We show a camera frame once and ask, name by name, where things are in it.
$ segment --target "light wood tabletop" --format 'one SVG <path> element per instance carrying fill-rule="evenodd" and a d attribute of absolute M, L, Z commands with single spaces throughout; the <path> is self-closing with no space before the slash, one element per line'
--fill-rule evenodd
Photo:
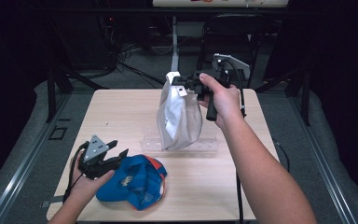
<path fill-rule="evenodd" d="M 102 203 L 95 197 L 86 206 L 81 221 L 199 221 L 238 220 L 236 171 L 226 140 L 214 122 L 205 119 L 203 129 L 215 132 L 218 149 L 197 151 L 144 151 L 145 127 L 157 126 L 161 90 L 96 91 L 80 127 L 72 153 L 62 173 L 55 195 L 63 195 L 68 183 L 69 162 L 79 146 L 96 134 L 105 143 L 118 140 L 106 158 L 115 157 L 128 148 L 129 156 L 146 154 L 161 161 L 168 175 L 164 197 L 144 211 L 136 211 L 127 202 Z M 260 103 L 253 90 L 244 90 L 246 120 L 269 152 L 278 159 Z M 244 194 L 243 217 L 255 219 Z M 52 203 L 50 220 L 62 203 Z"/>

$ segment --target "person's left hand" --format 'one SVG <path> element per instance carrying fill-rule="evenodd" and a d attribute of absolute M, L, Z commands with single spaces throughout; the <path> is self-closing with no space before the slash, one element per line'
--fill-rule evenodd
<path fill-rule="evenodd" d="M 71 194 L 69 197 L 74 196 L 74 197 L 77 197 L 78 199 L 80 199 L 81 202 L 88 203 L 94 197 L 97 190 L 113 176 L 115 171 L 111 170 L 111 171 L 107 172 L 105 175 L 103 175 L 97 179 L 94 179 L 94 180 L 91 180 L 91 179 L 83 176 L 82 173 L 80 172 L 80 170 L 78 169 L 80 157 L 83 152 L 84 151 L 81 151 L 77 155 L 77 158 L 76 158 L 75 169 L 74 169 L 74 173 L 73 173 L 73 177 L 72 177 L 72 185 L 74 183 L 75 184 L 73 185 L 73 187 L 71 189 Z"/>

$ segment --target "white bag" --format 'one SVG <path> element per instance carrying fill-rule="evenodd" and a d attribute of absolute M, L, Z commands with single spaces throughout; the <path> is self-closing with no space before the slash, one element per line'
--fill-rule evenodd
<path fill-rule="evenodd" d="M 172 86 L 178 72 L 167 74 L 157 113 L 162 150 L 177 150 L 190 146 L 200 136 L 202 115 L 197 95 L 184 87 Z"/>

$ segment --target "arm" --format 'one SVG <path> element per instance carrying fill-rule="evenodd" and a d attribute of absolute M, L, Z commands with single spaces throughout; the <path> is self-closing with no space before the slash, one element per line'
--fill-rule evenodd
<path fill-rule="evenodd" d="M 75 184 L 72 187 L 71 194 L 49 223 L 76 223 L 78 216 L 94 197 L 97 190 L 114 174 L 112 170 L 95 180 L 81 176 L 82 174 L 77 168 L 80 156 L 81 153 L 76 158 L 74 177 L 72 179 L 72 183 Z"/>
<path fill-rule="evenodd" d="M 239 108 L 235 86 L 221 86 L 213 77 L 200 80 L 214 94 L 216 125 L 222 130 L 237 168 L 246 198 L 260 223 L 316 223 L 306 196 L 260 142 Z M 200 102 L 206 106 L 208 99 Z"/>

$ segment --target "gripper handle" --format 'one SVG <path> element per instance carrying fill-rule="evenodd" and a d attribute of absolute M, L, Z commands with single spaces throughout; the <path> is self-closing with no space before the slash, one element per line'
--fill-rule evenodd
<path fill-rule="evenodd" d="M 206 111 L 206 119 L 209 121 L 216 121 L 217 110 L 213 103 L 213 92 L 209 94 L 208 110 Z"/>

